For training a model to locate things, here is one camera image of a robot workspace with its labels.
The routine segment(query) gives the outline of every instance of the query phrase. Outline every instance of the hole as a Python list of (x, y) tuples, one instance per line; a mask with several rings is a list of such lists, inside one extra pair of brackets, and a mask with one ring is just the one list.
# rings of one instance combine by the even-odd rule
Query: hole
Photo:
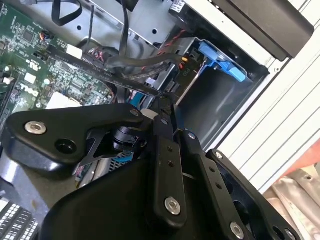
[(218, 189), (222, 190), (222, 186), (219, 183), (216, 182), (215, 185)]
[(241, 218), (241, 221), (244, 225), (248, 225), (250, 221), (249, 212), (246, 209), (246, 207), (239, 201), (233, 202), (237, 212), (239, 213), (239, 216)]
[(275, 232), (275, 234), (281, 239), (281, 240), (285, 240), (285, 235), (280, 231), (279, 228), (277, 228), (276, 226), (273, 227), (273, 231)]
[(174, 162), (173, 161), (168, 161), (168, 165), (169, 167), (173, 168), (175, 166)]
[(77, 145), (69, 139), (59, 139), (55, 142), (55, 148), (62, 154), (74, 154), (77, 151)]

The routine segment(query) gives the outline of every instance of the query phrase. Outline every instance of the silver metal surface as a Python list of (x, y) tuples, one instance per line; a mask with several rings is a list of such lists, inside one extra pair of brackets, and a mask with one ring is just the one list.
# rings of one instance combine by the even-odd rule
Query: silver metal surface
[(289, 229), (285, 229), (286, 234), (289, 236), (290, 239), (292, 240), (296, 240), (295, 235), (289, 230)]
[(138, 113), (136, 110), (130, 110), (130, 113), (131, 113), (133, 116), (136, 116), (136, 117), (139, 116), (139, 113)]
[(286, 210), (296, 224), (303, 239), (313, 239), (320, 234), (320, 206), (289, 177), (283, 177), (272, 189), (281, 200)]
[(220, 159), (220, 160), (223, 159), (223, 157), (222, 157), (222, 155), (221, 155), (220, 152), (217, 152), (217, 151), (216, 151), (216, 152), (214, 153), (214, 155), (215, 155), (218, 159)]
[(28, 133), (34, 134), (34, 135), (42, 135), (42, 134), (45, 134), (47, 131), (46, 125), (38, 121), (30, 121), (26, 123), (24, 126), (24, 129)]
[(299, 169), (288, 177), (296, 180), (296, 182), (303, 187), (309, 196), (320, 206), (320, 179), (312, 177), (302, 169)]
[(276, 211), (290, 224), (290, 226), (293, 227), (293, 229), (298, 233), (300, 239), (302, 239), (302, 236), (300, 235), (297, 225), (295, 224), (294, 220), (292, 219), (286, 207), (278, 198), (276, 193), (271, 188), (269, 188), (263, 194), (263, 196), (272, 205), (272, 207), (274, 207), (274, 209), (276, 209)]
[(196, 136), (192, 133), (192, 132), (189, 132), (189, 138), (195, 140), (196, 139)]
[[(91, 2), (108, 14), (113, 21), (124, 23), (123, 9), (117, 1), (91, 0)], [(133, 12), (128, 11), (131, 31), (150, 44), (163, 43), (175, 27), (173, 18), (169, 14), (171, 6), (171, 1), (139, 0)]]
[(177, 200), (175, 200), (173, 197), (168, 197), (164, 200), (164, 206), (167, 209), (169, 213), (172, 215), (179, 215), (181, 213), (181, 207)]
[(230, 224), (230, 229), (238, 239), (242, 240), (245, 238), (244, 231), (241, 229), (241, 227), (237, 223), (232, 222)]
[(165, 124), (165, 125), (168, 125), (168, 122), (167, 122), (166, 120), (164, 120), (164, 119), (161, 119), (161, 122), (162, 122), (163, 124)]

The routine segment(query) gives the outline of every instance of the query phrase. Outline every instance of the black metal arm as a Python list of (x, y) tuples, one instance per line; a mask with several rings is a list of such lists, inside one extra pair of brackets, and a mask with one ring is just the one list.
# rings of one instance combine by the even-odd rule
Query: black metal arm
[[(203, 152), (179, 116), (173, 106), (150, 116), (130, 104), (15, 113), (1, 138), (0, 176), (21, 198), (23, 178), (34, 195), (23, 207), (48, 212), (40, 240), (290, 240), (287, 231), (298, 240), (226, 156)], [(78, 166), (124, 150), (134, 157), (120, 169), (73, 192), (56, 188)], [(9, 163), (20, 180), (5, 173)]]

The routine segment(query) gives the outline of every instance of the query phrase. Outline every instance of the metal panel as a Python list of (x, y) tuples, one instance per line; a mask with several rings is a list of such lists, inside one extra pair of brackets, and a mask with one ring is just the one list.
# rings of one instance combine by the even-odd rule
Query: metal panel
[(320, 138), (319, 7), (302, 11), (316, 29), (309, 43), (219, 147), (262, 193)]

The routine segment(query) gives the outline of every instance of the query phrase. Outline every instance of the black plastic cover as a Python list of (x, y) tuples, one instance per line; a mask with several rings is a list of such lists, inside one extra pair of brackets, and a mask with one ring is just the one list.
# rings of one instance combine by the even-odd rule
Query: black plastic cover
[(213, 4), (280, 61), (295, 58), (315, 31), (288, 0), (213, 0)]

